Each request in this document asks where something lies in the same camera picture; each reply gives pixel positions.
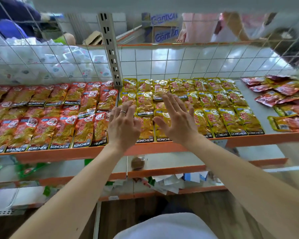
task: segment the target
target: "person's left hand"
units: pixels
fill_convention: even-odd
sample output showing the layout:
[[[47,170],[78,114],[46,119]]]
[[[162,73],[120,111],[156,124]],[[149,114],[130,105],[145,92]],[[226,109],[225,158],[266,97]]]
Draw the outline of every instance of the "person's left hand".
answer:
[[[132,103],[133,101],[127,101],[119,107],[114,107],[109,118],[109,144],[122,152],[133,146],[141,133],[141,122],[134,118],[136,106]]]

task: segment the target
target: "finger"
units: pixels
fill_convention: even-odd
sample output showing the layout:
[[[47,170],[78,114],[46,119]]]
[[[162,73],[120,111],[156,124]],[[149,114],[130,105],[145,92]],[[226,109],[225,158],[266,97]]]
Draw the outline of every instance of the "finger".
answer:
[[[109,122],[111,122],[114,119],[115,116],[115,111],[116,111],[117,107],[114,107],[110,113],[110,117],[109,117]]]
[[[163,121],[163,119],[161,119],[160,117],[154,117],[154,121],[160,128],[163,129],[164,133],[166,134],[169,126]]]
[[[178,96],[176,96],[176,95],[174,95],[174,98],[175,98],[177,104],[179,105],[179,107],[180,107],[184,112],[187,112],[185,103],[182,102],[182,100],[181,100]]]
[[[141,128],[142,128],[142,123],[140,120],[138,120],[136,117],[133,118],[133,122],[134,122],[134,127],[141,131]]]
[[[134,113],[135,113],[135,110],[136,110],[136,105],[132,105],[128,108],[128,112],[126,114],[126,116],[129,118],[129,119],[132,119],[133,116],[134,116]]]
[[[120,115],[120,111],[121,111],[121,106],[117,107],[115,109],[115,115],[114,115],[114,118],[117,118],[119,115]]]
[[[170,92],[168,92],[167,95],[175,111],[180,112],[181,108],[179,107],[179,104],[176,102],[174,96]]]
[[[169,100],[169,97],[167,96],[167,94],[165,92],[163,93],[162,98],[163,98],[163,101],[166,106],[168,114],[170,114],[170,115],[175,114],[176,111],[175,111],[174,107],[172,106],[171,101]]]
[[[120,111],[120,115],[119,115],[120,117],[126,116],[128,108],[132,105],[132,103],[133,103],[133,101],[127,101],[121,105],[121,111]]]
[[[193,105],[192,104],[190,104],[189,102],[186,102],[186,104],[187,104],[187,108],[188,108],[188,113],[192,116],[192,117],[194,117],[194,107],[193,107]]]

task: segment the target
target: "brown cardboard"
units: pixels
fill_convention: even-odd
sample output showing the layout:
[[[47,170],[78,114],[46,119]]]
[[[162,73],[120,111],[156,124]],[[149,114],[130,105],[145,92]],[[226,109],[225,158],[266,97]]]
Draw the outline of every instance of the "brown cardboard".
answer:
[[[86,40],[83,41],[83,45],[101,45],[102,44],[102,34],[99,31],[94,31],[88,36]]]

